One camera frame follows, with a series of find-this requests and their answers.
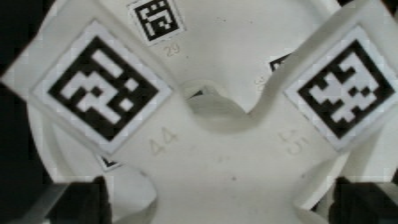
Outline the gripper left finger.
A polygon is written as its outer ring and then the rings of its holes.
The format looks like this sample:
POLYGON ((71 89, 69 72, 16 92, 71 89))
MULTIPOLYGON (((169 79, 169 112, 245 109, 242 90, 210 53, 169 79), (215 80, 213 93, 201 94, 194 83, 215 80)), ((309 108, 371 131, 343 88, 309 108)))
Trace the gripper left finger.
POLYGON ((105 177, 52 184, 16 224, 112 224, 105 177))

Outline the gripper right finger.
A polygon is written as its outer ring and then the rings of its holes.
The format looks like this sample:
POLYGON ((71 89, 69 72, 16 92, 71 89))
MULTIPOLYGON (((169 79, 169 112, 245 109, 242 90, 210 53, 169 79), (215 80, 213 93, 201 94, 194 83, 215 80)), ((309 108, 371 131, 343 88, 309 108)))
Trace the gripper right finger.
POLYGON ((330 224, 398 224, 398 184, 336 180, 330 224))

